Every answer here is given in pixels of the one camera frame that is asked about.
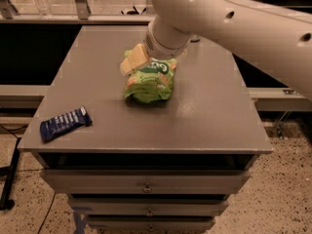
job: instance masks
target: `desk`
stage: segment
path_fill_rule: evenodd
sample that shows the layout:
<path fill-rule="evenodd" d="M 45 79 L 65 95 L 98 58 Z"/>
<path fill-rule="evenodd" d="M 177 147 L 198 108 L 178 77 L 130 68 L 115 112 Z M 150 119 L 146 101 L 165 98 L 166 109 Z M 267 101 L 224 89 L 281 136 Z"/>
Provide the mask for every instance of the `desk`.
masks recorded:
<path fill-rule="evenodd" d="M 84 26 L 19 150 L 91 227 L 206 230 L 272 148 L 232 55 L 206 39 L 178 60 L 170 100 L 125 102 L 119 63 L 145 31 Z M 41 121 L 81 105 L 91 127 L 41 141 Z"/>

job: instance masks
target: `drawer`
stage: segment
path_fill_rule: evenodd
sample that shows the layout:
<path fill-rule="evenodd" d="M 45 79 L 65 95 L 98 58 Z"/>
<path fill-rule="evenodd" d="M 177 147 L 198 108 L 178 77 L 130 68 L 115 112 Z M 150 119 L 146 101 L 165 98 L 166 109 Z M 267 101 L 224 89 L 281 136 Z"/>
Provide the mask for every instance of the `drawer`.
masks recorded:
<path fill-rule="evenodd" d="M 57 193 L 233 194 L 247 171 L 84 171 L 46 170 L 41 174 Z"/>
<path fill-rule="evenodd" d="M 82 215 L 189 215 L 216 216 L 227 208 L 225 200 L 192 198 L 69 198 L 69 206 Z"/>
<path fill-rule="evenodd" d="M 211 229 L 213 218 L 200 217 L 105 217 L 86 216 L 91 228 L 109 230 L 200 230 Z"/>

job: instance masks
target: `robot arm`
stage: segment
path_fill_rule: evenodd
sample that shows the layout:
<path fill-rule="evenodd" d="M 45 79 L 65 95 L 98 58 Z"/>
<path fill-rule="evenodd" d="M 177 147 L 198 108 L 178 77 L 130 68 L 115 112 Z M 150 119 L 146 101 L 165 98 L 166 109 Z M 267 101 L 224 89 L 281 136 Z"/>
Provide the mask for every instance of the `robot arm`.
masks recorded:
<path fill-rule="evenodd" d="M 193 34 L 312 100 L 312 17 L 251 0 L 152 0 L 144 44 L 156 59 L 184 51 Z"/>

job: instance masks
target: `blue package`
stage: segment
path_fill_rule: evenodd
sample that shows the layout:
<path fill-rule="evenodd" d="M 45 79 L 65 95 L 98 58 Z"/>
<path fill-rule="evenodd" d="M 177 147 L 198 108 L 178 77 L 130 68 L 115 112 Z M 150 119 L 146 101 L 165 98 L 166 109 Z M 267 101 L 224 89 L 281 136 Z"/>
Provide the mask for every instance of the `blue package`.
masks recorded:
<path fill-rule="evenodd" d="M 40 124 L 40 134 L 43 141 L 49 141 L 65 135 L 78 128 L 92 125 L 92 119 L 84 106 L 64 113 L 60 116 L 43 121 Z"/>

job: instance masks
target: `green bag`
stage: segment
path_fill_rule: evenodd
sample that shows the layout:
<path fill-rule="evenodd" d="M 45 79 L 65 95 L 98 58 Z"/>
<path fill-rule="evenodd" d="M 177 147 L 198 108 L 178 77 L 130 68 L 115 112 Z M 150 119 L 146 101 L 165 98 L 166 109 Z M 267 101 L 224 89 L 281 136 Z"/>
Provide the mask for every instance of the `green bag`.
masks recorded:
<path fill-rule="evenodd" d="M 126 51 L 125 58 L 131 51 Z M 173 92 L 176 59 L 151 61 L 149 66 L 130 75 L 125 98 L 133 98 L 143 103 L 167 100 Z"/>

